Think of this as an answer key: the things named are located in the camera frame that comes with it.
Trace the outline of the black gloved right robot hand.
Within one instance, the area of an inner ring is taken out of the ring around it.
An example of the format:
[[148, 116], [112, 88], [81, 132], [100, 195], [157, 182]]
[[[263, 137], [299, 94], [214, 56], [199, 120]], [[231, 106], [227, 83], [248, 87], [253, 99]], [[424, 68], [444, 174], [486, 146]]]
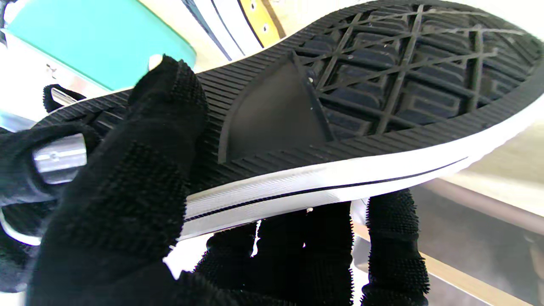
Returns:
[[65, 185], [46, 181], [34, 152], [60, 138], [81, 134], [90, 153], [104, 136], [95, 131], [93, 122], [112, 107], [60, 85], [44, 88], [43, 106], [49, 114], [33, 128], [1, 130], [1, 291], [7, 294], [26, 290]]

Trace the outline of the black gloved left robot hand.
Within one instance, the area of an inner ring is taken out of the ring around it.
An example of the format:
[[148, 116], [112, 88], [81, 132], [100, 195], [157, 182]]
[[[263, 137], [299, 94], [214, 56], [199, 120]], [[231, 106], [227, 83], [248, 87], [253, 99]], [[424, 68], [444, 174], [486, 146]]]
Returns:
[[68, 184], [42, 238], [28, 306], [351, 306], [350, 203], [220, 231], [192, 272], [163, 259], [181, 234], [205, 94], [163, 56], [128, 114]]

